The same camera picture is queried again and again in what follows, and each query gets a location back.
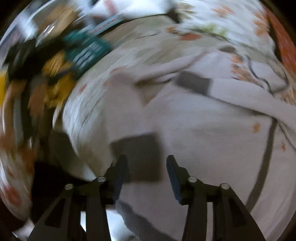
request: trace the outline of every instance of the orange flower pattern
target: orange flower pattern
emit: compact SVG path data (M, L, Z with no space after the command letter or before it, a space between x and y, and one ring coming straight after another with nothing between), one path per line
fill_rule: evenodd
M211 10L216 12L218 14L218 16L221 18L226 17L228 14L234 13L231 8L224 6L224 5L219 8L212 8Z
M176 30L176 27L166 28L166 31L170 34L178 34L178 30Z
M82 94L82 92L85 90L87 84L84 84L78 91L79 94Z
M296 92L294 90L288 90L282 93L281 100L288 104L296 105Z
M14 206L20 206L22 204L20 195L12 186L5 186L3 190L4 195L7 197L7 200Z
M192 19L192 14L195 13L195 11L193 11L193 9L194 9L194 5L186 3L182 0L178 1L177 7L176 7L178 17L183 20L184 19Z
M257 26L255 29L255 34L261 38L268 37L269 26L267 21L267 14L264 11L255 12L253 14L256 17L253 20L253 23Z
M260 131L261 124L257 121L253 126L253 133L258 133Z
M252 75L245 66L238 66L237 64L232 64L231 66L231 72L235 74L236 79L259 85L259 83L252 77Z
M182 40L182 41L193 41L193 40L197 40L197 39L200 39L200 38L201 38L200 34L188 33L188 34L181 35L180 40Z
M283 152L286 151L286 143L284 141L281 142L281 148L282 148Z
M232 54L230 60L233 63L236 63L236 64L242 64L243 63L242 57L240 55L237 55L237 54Z

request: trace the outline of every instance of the screw head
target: screw head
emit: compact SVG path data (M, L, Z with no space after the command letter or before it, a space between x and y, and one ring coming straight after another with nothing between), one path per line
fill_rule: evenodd
M69 183L65 186L66 190L71 190L73 188L73 184Z
M104 176L100 176L97 178L97 181L100 182L100 183L103 183L106 181L106 178Z
M229 187L230 187L229 184L227 184L227 183L222 183L220 186L225 190L229 189Z
M189 178L188 178L188 181L189 181L190 183L196 183L196 182L197 182L197 178L196 178L196 177L189 177Z

